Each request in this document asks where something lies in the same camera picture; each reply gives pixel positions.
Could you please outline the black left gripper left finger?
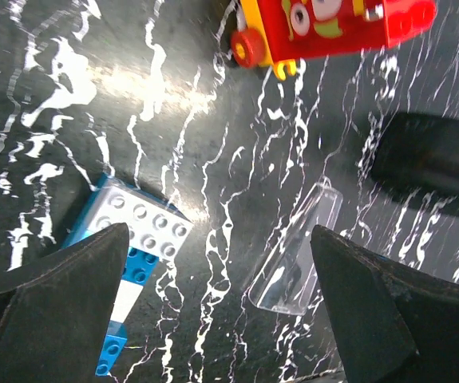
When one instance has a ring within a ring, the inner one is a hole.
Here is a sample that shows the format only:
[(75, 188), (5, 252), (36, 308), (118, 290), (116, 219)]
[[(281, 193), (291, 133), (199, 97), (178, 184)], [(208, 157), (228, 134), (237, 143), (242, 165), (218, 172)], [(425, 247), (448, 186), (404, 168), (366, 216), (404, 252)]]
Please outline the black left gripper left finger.
[(0, 382), (94, 382), (129, 247), (113, 224), (0, 273)]

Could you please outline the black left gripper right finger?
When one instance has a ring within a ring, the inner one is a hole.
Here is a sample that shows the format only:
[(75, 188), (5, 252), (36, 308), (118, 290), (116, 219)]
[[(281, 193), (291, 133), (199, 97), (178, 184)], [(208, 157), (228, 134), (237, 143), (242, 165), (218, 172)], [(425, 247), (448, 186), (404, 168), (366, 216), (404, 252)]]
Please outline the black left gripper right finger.
[(311, 249), (349, 382), (459, 382), (459, 285), (317, 226)]

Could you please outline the clear plastic metronome cover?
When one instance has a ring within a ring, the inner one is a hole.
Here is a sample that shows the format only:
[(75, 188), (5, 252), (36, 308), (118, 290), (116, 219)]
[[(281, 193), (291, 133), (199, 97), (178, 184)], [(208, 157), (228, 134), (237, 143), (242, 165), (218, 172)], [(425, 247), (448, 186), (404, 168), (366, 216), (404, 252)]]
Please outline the clear plastic metronome cover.
[(256, 308), (294, 316), (307, 312), (317, 282), (311, 233), (316, 226), (334, 229), (342, 202), (329, 181), (313, 185), (247, 291)]

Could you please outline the black metronome body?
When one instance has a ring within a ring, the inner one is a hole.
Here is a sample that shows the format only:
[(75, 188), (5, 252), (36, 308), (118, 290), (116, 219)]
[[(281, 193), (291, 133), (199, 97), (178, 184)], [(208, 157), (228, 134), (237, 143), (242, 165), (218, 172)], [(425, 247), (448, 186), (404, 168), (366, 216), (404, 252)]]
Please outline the black metronome body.
[(389, 117), (370, 174), (391, 191), (459, 197), (459, 120), (410, 112)]

